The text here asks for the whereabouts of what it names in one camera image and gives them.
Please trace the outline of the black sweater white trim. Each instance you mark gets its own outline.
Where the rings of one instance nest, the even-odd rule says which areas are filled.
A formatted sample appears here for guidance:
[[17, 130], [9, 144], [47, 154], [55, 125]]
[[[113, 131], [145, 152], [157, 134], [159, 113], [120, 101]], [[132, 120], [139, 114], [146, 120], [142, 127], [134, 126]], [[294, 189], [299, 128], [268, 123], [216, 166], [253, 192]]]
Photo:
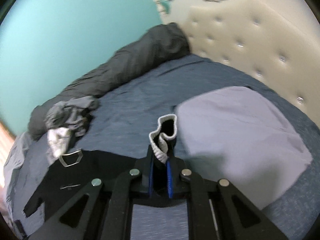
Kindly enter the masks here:
[[[149, 133], [148, 153], [151, 154], [148, 192], [163, 197], [174, 196], [174, 176], [171, 158], [174, 155], [178, 132], [177, 115], [167, 114], [157, 120], [157, 128]], [[46, 175], [23, 208], [30, 217], [44, 205], [44, 218], [48, 220], [59, 208], [93, 179], [113, 181], [134, 167], [135, 158], [99, 150], [78, 150], [50, 165]]]

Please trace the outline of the folded light grey garment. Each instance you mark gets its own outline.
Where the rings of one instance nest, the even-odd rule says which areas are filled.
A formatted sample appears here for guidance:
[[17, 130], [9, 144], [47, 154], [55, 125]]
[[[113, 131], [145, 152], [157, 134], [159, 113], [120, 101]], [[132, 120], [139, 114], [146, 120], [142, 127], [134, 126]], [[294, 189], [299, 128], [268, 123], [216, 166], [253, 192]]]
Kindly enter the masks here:
[[281, 197], [312, 163], [283, 113], [258, 92], [226, 87], [176, 108], [186, 159], [203, 178], [228, 179], [256, 207]]

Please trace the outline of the light grey blanket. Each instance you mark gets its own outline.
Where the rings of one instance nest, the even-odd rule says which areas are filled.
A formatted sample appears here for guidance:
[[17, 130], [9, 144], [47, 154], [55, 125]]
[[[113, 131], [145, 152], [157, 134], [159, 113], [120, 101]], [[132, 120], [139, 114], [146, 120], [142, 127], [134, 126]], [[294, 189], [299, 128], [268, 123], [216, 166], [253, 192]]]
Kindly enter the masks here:
[[33, 140], [28, 132], [23, 132], [16, 137], [14, 144], [12, 145], [6, 162], [4, 163], [4, 203], [8, 210], [9, 218], [13, 220], [13, 195], [14, 187], [22, 168], [25, 155], [29, 150], [29, 147]]

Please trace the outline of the blue patterned bed sheet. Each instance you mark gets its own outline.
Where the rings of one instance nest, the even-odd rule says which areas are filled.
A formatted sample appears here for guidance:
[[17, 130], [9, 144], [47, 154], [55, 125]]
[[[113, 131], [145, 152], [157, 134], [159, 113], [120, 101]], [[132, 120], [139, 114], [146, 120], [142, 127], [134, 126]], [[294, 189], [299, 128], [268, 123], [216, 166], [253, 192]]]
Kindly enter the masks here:
[[[76, 148], [101, 150], [142, 158], [148, 133], [161, 115], [193, 96], [229, 86], [250, 87], [270, 100], [295, 128], [313, 155], [313, 162], [278, 200], [263, 209], [289, 239], [303, 239], [319, 215], [319, 129], [296, 106], [253, 77], [229, 66], [196, 55], [166, 62], [100, 98], [89, 131]], [[13, 219], [27, 236], [44, 223], [42, 204], [30, 217], [23, 208], [48, 169], [44, 135], [33, 142], [19, 170], [12, 194]], [[131, 239], [188, 239], [186, 205], [156, 209], [135, 206]]]

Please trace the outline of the grey crumpled garment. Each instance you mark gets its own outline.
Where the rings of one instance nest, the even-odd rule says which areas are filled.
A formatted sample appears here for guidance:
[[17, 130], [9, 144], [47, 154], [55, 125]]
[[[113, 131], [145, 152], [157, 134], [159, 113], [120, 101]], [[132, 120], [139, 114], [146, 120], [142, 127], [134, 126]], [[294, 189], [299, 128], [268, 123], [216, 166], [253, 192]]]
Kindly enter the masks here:
[[81, 137], [91, 122], [91, 112], [99, 106], [99, 100], [93, 96], [59, 101], [48, 110], [44, 124], [47, 130], [64, 127], [70, 129], [76, 137]]

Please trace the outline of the pink curtain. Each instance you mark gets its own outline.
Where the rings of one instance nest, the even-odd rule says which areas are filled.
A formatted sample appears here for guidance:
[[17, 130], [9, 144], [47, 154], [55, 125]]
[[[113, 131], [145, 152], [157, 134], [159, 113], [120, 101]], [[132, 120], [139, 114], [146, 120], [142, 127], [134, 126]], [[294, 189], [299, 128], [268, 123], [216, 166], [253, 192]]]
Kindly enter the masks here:
[[4, 164], [8, 158], [9, 152], [14, 144], [15, 137], [9, 130], [0, 123], [0, 172], [1, 172], [1, 187], [5, 185], [4, 179]]

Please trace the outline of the dark grey rolled duvet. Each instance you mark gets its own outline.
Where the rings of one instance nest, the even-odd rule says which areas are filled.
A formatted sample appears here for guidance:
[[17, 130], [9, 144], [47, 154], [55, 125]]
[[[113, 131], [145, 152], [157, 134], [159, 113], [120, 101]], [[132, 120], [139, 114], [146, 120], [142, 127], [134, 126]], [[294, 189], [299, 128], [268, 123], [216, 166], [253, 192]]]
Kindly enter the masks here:
[[118, 49], [107, 62], [74, 80], [55, 97], [36, 106], [28, 123], [31, 138], [38, 141], [46, 133], [44, 119], [55, 103], [84, 96], [100, 98], [160, 64], [189, 54], [187, 36], [177, 23], [150, 28], [140, 39]]

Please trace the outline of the cream tufted headboard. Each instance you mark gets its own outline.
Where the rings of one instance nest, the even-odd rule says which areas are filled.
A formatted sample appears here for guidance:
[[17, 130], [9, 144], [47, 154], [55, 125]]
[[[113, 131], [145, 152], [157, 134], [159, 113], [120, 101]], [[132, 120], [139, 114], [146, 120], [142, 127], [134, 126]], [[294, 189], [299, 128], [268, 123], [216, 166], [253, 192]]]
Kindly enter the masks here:
[[319, 123], [319, 8], [313, 0], [153, 0], [191, 51], [258, 79]]

